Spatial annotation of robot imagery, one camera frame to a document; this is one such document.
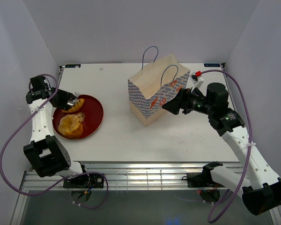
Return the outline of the blue patterned paper bag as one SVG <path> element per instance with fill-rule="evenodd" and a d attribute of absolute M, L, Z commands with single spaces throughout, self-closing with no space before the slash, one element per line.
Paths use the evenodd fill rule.
<path fill-rule="evenodd" d="M 144 126 L 150 125 L 165 115 L 162 106 L 187 86 L 189 76 L 190 69 L 178 63 L 173 54 L 142 64 L 128 79 L 130 111 Z"/>

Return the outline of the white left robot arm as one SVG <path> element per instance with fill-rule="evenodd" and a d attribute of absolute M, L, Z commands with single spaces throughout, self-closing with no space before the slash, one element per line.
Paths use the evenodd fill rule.
<path fill-rule="evenodd" d="M 31 111 L 32 135 L 30 143 L 23 148 L 24 155 L 32 168 L 42 178 L 59 175 L 73 179 L 79 187 L 90 182 L 85 166 L 74 162 L 66 148 L 54 135 L 52 123 L 53 108 L 69 110 L 78 98 L 71 92 L 52 88 L 45 75 L 30 79 L 26 102 Z"/>

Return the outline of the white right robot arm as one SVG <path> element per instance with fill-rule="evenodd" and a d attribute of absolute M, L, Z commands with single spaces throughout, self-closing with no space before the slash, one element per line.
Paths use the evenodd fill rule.
<path fill-rule="evenodd" d="M 213 186 L 219 183 L 242 198 L 247 210 L 259 215 L 281 205 L 281 177 L 269 166 L 249 134 L 239 114 L 228 107 L 229 93 L 225 85 L 211 83 L 203 95 L 198 88 L 181 89 L 175 98 L 162 108 L 174 115 L 183 111 L 206 114 L 211 127 L 232 149 L 241 165 L 246 169 L 239 190 L 236 187 L 241 177 L 223 163 L 212 162 L 203 166 L 201 174 L 188 177 L 194 185 Z"/>

